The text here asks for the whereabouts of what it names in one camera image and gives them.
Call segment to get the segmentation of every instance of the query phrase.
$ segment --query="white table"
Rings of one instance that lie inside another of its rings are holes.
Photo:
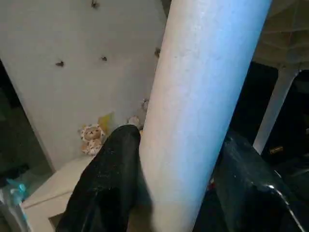
[[[50,218],[65,211],[81,173],[92,158],[84,156],[67,163],[23,202],[32,232],[55,231]]]

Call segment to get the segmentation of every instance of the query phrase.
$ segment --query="plush toy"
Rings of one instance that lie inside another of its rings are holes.
[[[106,135],[99,124],[91,124],[83,127],[81,138],[83,141],[82,151],[87,155],[95,156],[100,151]]]

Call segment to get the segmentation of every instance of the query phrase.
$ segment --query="white surface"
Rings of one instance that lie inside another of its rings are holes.
[[[55,169],[81,154],[77,130],[149,96],[166,17],[157,0],[0,3],[0,59]],[[107,57],[107,62],[100,60]],[[63,60],[65,67],[56,67]]]
[[[288,94],[292,82],[298,75],[299,70],[295,67],[280,68],[278,79],[272,91],[268,106],[266,108],[260,128],[253,143],[255,150],[261,155],[265,144],[270,136],[280,113],[286,95]]]
[[[92,158],[83,156],[67,163],[22,203],[32,232],[55,231],[49,218],[65,211],[83,170]]]
[[[309,67],[309,0],[273,0],[254,61]]]
[[[192,230],[270,2],[172,1],[140,145],[156,232]]]
[[[65,193],[72,193],[83,170],[92,158],[90,156],[83,156],[64,165],[23,202],[23,208],[26,209]]]

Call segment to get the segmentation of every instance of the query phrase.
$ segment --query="white wall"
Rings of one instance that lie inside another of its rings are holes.
[[[122,124],[150,95],[160,1],[98,1],[97,10],[91,0],[0,3],[0,59],[55,169],[81,154],[83,124],[112,111]]]

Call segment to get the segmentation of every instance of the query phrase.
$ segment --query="white pipe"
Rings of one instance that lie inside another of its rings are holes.
[[[192,230],[271,0],[173,0],[140,145],[156,232]]]
[[[263,152],[265,144],[270,136],[272,128],[275,125],[286,95],[290,90],[292,82],[298,75],[298,72],[298,69],[294,67],[278,69],[278,79],[276,81],[274,90],[272,91],[267,109],[263,116],[263,120],[253,143],[253,147],[260,155]]]

